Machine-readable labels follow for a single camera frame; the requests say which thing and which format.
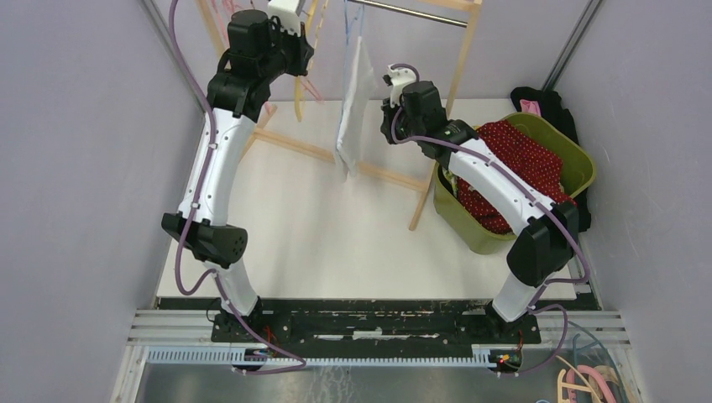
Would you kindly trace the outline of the white garment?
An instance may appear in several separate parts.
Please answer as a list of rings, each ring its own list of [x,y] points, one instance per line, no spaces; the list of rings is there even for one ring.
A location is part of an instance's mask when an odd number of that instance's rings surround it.
[[[376,90],[374,68],[362,36],[357,38],[347,84],[333,151],[341,182],[357,175],[365,109]]]

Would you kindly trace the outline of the blue wire hanger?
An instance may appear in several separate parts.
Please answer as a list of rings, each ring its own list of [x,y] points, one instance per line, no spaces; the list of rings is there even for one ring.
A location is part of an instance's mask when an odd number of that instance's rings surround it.
[[[344,60],[343,60],[343,100],[341,113],[345,113],[354,94],[359,70],[359,41],[364,26],[364,5],[357,3],[350,8],[351,1],[343,1]]]

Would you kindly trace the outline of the red polka dot skirt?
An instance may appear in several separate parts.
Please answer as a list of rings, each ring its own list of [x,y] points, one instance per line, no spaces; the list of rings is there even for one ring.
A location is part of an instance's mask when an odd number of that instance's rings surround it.
[[[477,128],[488,148],[537,191],[557,203],[572,202],[560,182],[563,161],[552,151],[526,136],[511,123],[501,120]],[[501,214],[467,181],[451,175],[454,195],[465,210],[487,231],[508,234],[511,228]]]

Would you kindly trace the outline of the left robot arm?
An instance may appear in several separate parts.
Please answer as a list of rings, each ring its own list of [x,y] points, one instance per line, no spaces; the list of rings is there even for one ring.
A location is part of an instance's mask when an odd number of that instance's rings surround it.
[[[266,10],[244,9],[227,25],[228,47],[200,98],[205,125],[183,200],[167,212],[161,227],[178,243],[174,273],[181,274],[183,250],[201,261],[217,285],[224,310],[235,317],[232,329],[254,341],[264,331],[264,318],[254,313],[259,296],[250,284],[243,255],[245,229],[228,224],[228,205],[238,163],[270,86],[280,76],[306,76],[314,49],[301,20],[302,1],[270,1]]]

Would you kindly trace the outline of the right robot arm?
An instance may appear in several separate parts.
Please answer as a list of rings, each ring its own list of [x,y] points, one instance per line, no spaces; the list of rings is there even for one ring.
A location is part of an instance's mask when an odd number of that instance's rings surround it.
[[[579,214],[573,203],[556,203],[507,167],[475,129],[449,119],[431,81],[386,78],[390,95],[381,109],[381,132],[389,144],[416,143],[422,153],[471,185],[505,219],[516,236],[506,263],[510,273],[487,306],[487,336],[505,343],[519,330],[546,285],[580,254]]]

